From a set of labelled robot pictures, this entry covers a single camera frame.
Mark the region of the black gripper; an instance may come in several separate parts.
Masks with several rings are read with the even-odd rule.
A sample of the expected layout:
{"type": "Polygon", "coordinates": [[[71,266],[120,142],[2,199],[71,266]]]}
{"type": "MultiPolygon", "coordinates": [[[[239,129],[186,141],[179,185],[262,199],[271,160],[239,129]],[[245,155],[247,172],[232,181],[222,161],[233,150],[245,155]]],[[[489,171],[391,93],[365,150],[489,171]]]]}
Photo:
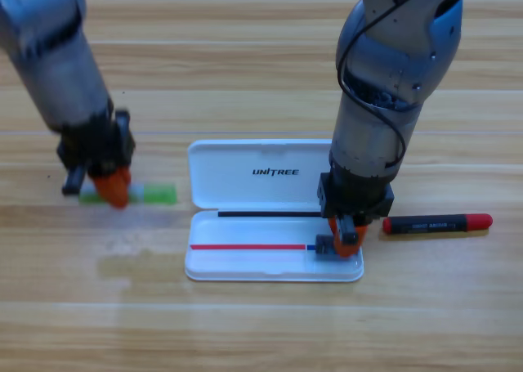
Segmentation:
{"type": "Polygon", "coordinates": [[[127,110],[92,116],[77,127],[64,127],[57,154],[67,176],[63,195],[79,195],[86,175],[97,194],[114,208],[128,204],[129,166],[136,147],[127,110]]]}
{"type": "Polygon", "coordinates": [[[318,185],[320,216],[328,218],[333,233],[334,252],[349,258],[360,251],[366,235],[366,226],[355,228],[355,239],[344,235],[337,217],[355,218],[355,224],[369,224],[374,219],[387,217],[394,201],[391,177],[359,177],[341,173],[321,173],[318,185]]]}

